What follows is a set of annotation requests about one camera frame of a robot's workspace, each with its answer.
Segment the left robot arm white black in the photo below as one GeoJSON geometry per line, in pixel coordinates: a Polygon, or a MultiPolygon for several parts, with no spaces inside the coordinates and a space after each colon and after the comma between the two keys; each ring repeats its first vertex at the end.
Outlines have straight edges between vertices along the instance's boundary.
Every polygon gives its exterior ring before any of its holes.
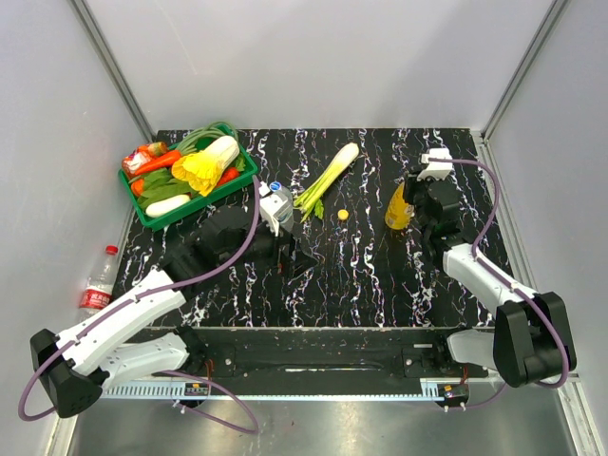
{"type": "Polygon", "coordinates": [[[251,214],[224,206],[189,237],[169,244],[161,265],[103,310],[60,333],[36,333],[29,341],[33,379],[42,384],[52,411],[69,418],[104,392],[142,376],[202,371],[208,355],[190,328],[145,343],[127,341],[240,261],[267,260],[286,269],[295,251],[293,211],[276,196],[256,203],[251,214]]]}

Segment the clear bottle blue cap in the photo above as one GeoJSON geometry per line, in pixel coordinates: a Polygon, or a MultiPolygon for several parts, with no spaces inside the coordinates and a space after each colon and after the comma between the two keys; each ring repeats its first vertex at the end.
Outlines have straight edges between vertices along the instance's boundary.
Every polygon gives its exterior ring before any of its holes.
{"type": "Polygon", "coordinates": [[[281,226],[290,232],[294,227],[294,198],[289,188],[279,181],[270,183],[271,216],[277,227],[281,226]]]}

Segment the orange juice bottle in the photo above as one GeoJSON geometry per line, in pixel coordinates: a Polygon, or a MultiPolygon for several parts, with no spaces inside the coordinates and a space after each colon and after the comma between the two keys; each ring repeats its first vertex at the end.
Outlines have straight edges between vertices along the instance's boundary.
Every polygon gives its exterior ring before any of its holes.
{"type": "Polygon", "coordinates": [[[385,223],[391,230],[406,229],[414,214],[414,208],[405,201],[405,187],[405,183],[401,182],[389,201],[385,223]]]}

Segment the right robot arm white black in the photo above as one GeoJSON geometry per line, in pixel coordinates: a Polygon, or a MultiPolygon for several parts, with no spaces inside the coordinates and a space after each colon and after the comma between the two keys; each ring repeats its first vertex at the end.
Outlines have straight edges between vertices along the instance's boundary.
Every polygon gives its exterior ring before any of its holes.
{"type": "Polygon", "coordinates": [[[414,167],[406,174],[403,197],[420,226],[427,259],[471,292],[495,320],[492,332],[452,333],[433,351],[434,369],[451,376],[472,364],[496,371],[512,388],[563,385],[577,365],[563,300],[522,285],[478,250],[462,228],[461,196],[446,172],[414,167]]]}

